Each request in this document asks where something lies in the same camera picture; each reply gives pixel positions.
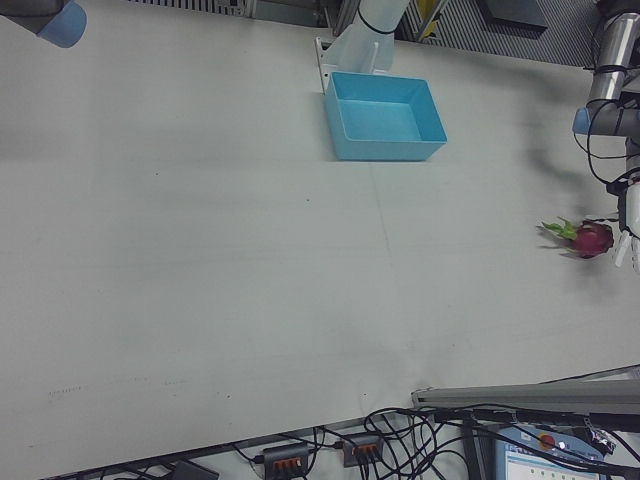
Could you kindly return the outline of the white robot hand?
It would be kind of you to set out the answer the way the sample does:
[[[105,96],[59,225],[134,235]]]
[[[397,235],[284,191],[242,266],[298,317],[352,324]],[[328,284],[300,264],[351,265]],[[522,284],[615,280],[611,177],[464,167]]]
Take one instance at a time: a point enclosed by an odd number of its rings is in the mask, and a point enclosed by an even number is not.
[[[628,251],[633,270],[639,274],[639,183],[627,185],[618,197],[620,237],[614,249],[616,267],[621,267]]]

